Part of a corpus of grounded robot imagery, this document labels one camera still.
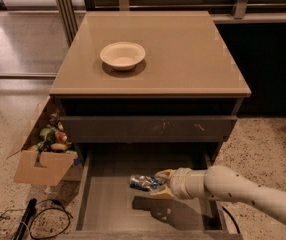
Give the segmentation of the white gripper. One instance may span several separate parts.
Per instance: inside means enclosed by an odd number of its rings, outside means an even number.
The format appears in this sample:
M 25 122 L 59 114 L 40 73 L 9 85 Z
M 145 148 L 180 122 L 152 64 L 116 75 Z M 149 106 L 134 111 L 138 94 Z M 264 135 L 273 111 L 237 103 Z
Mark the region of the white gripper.
M 170 200 L 205 198 L 204 170 L 192 170 L 189 168 L 166 169 L 157 172 L 154 177 L 161 181 L 169 181 L 169 187 L 163 185 L 152 190 L 150 195 L 154 199 Z

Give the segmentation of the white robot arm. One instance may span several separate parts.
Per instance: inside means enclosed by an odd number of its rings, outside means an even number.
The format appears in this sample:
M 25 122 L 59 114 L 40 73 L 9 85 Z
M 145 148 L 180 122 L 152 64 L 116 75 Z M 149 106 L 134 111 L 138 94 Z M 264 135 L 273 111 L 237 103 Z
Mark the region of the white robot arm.
M 242 202 L 286 225 L 286 192 L 252 182 L 226 166 L 167 169 L 155 177 L 163 185 L 150 192 L 152 198 Z

